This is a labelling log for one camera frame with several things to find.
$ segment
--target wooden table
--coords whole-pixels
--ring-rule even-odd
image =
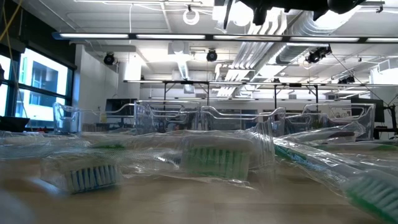
[[[65,195],[42,182],[35,169],[18,174],[0,181],[0,196],[11,197],[1,200],[0,208],[2,202],[20,205],[18,210],[7,205],[3,212],[25,221],[16,223],[379,223],[297,168],[279,166],[275,183],[262,191],[148,177]]]

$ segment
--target security camera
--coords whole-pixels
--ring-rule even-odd
[[[114,52],[107,52],[104,58],[105,65],[115,65],[118,60],[114,57]]]
[[[206,59],[208,62],[214,62],[217,60],[217,53],[216,50],[210,49],[209,52],[207,53]]]

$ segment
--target clear plastic container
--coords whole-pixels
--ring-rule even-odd
[[[108,132],[132,130],[134,127],[134,104],[123,105],[117,111],[83,110],[54,103],[55,134],[74,134],[80,132]]]
[[[139,100],[134,109],[137,134],[198,129],[199,102]]]
[[[373,139],[376,106],[367,103],[314,103],[304,107],[303,113],[286,117],[285,134],[294,134],[318,128],[331,128],[358,122],[366,132],[360,140]]]
[[[258,123],[270,123],[274,137],[284,135],[285,108],[277,108],[271,113],[259,114],[226,114],[220,113],[212,106],[201,107],[202,130],[231,131],[249,129]]]

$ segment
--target ceiling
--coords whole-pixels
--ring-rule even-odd
[[[202,7],[193,9],[204,10],[200,13],[199,22],[190,26],[183,19],[186,6],[164,6],[168,11],[161,11],[159,5],[145,5],[152,9],[134,5],[131,7],[131,32],[135,33],[201,33],[221,34],[215,29],[216,21],[211,19],[212,0],[202,1]],[[398,35],[398,1],[385,0],[384,11],[375,12],[375,7],[362,8],[345,25],[334,31],[333,35]],[[100,2],[75,2],[74,0],[30,0],[24,1],[22,6],[33,15],[42,19],[60,32],[130,32],[129,5],[109,5]],[[297,14],[292,11],[288,15],[288,22]],[[244,34],[249,26],[239,27],[231,23],[228,34]],[[147,68],[143,70],[145,76],[154,74],[171,74],[178,70],[177,63],[164,60],[167,56],[169,41],[124,41],[101,40],[92,41],[92,45],[135,45],[147,61]],[[218,60],[233,60],[239,52],[241,43],[238,42],[190,42],[190,51],[195,57],[188,62],[190,70],[214,71],[216,63],[206,62],[206,52],[215,48]],[[356,68],[356,76],[366,80],[369,76],[368,68],[375,63],[385,60],[387,56],[398,55],[398,45],[368,45],[368,44],[331,44],[333,56],[328,56],[319,64],[312,65],[302,61],[298,66],[289,66],[283,72],[281,81],[305,82],[311,77],[315,82],[325,81],[333,75],[339,74],[346,68]]]

